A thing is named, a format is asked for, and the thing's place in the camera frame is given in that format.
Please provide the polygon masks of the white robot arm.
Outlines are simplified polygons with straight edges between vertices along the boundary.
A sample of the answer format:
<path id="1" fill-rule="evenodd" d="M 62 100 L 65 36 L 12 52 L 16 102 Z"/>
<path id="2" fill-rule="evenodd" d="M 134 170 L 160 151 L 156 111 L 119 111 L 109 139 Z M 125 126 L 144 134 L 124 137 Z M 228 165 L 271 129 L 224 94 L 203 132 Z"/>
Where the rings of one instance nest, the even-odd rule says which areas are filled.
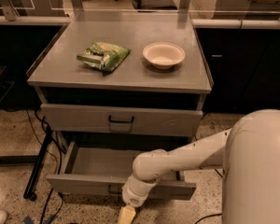
<path id="1" fill-rule="evenodd" d="M 222 224 L 280 224 L 280 110 L 274 109 L 183 147 L 138 155 L 122 200 L 139 207 L 165 174 L 208 167 L 223 171 Z"/>

